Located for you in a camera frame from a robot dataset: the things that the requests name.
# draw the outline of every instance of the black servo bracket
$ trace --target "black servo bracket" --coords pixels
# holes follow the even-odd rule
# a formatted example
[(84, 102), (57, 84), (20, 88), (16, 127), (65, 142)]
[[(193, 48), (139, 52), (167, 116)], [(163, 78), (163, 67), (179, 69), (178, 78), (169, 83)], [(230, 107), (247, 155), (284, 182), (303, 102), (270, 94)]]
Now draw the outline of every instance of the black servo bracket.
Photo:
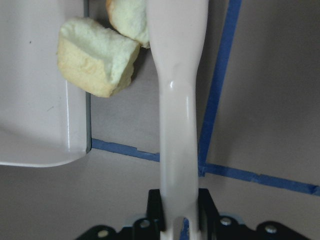
[[(230, 216), (220, 215), (206, 188), (199, 189), (198, 207), (203, 240), (308, 240), (275, 221), (263, 222), (252, 230)], [(125, 226), (120, 232), (106, 225), (97, 225), (76, 240), (160, 240), (160, 232), (165, 230), (160, 191), (152, 189), (149, 190), (145, 218), (135, 221), (132, 226)]]

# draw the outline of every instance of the white plastic scoop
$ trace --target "white plastic scoop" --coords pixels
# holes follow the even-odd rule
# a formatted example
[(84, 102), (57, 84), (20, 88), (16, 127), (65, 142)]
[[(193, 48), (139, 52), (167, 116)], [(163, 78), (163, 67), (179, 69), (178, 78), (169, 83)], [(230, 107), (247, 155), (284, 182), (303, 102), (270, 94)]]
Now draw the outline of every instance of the white plastic scoop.
[(189, 220), (189, 239), (200, 239), (196, 75), (206, 35), (208, 0), (147, 0), (150, 46), (160, 94), (160, 192), (166, 231)]

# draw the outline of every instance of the blue painter's tape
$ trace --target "blue painter's tape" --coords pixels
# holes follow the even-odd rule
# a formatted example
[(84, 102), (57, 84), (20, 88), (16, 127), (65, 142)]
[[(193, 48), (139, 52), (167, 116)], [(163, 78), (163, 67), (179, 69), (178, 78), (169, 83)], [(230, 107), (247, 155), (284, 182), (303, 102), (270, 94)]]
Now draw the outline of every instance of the blue painter's tape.
[(180, 240), (189, 240), (189, 221), (188, 219), (183, 219), (183, 229), (180, 233)]
[(160, 154), (159, 153), (150, 153), (145, 151), (139, 151), (136, 147), (127, 146), (119, 143), (106, 142), (99, 139), (92, 139), (92, 148), (105, 150), (112, 153), (127, 155), (131, 157), (136, 157), (140, 159), (146, 159), (150, 161), (159, 162)]
[(232, 42), (236, 31), (241, 2), (241, 0), (229, 1), (199, 138), (198, 162), (200, 166), (204, 165), (207, 159), (215, 118), (217, 115), (219, 99), (227, 71)]
[[(155, 162), (160, 161), (159, 153), (139, 151), (136, 147), (133, 146), (106, 142), (94, 138), (92, 139), (92, 148)], [(252, 182), (270, 187), (287, 189), (294, 192), (320, 196), (320, 186), (317, 185), (287, 180), (280, 177), (259, 175), (251, 171), (240, 170), (232, 167), (205, 163), (203, 166), (199, 167), (199, 173), (210, 173), (246, 182)]]
[(205, 172), (233, 179), (239, 179), (247, 182), (253, 182), (265, 186), (291, 190), (294, 192), (310, 194), (314, 196), (320, 196), (320, 186), (309, 183), (287, 180), (284, 178), (268, 176), (263, 174), (259, 175), (250, 171), (244, 171), (232, 167), (220, 166), (209, 163), (207, 163), (205, 166)]

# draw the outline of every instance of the screw head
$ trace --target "screw head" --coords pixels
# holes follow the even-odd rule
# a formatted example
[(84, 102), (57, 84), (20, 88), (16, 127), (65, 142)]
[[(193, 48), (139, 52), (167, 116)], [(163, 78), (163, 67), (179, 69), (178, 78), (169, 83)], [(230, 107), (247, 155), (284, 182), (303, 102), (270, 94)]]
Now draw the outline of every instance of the screw head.
[(140, 228), (145, 229), (150, 226), (150, 222), (147, 219), (144, 219), (140, 222)]
[(232, 221), (230, 218), (224, 216), (220, 219), (220, 223), (224, 226), (230, 226), (232, 224)]
[(101, 230), (101, 231), (98, 232), (98, 238), (100, 238), (100, 239), (105, 238), (108, 235), (109, 235), (109, 231), (108, 230)]
[(275, 234), (277, 232), (277, 228), (273, 225), (267, 225), (265, 226), (264, 230), (268, 233), (268, 234)]

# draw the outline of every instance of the white tray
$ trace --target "white tray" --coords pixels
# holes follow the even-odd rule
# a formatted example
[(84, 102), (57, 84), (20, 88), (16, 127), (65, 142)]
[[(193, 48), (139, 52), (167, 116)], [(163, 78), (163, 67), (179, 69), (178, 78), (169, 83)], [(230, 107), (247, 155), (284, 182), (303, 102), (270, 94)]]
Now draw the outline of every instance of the white tray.
[(90, 149), (90, 96), (56, 55), (60, 26), (83, 15), (83, 0), (1, 0), (0, 164), (56, 166)]

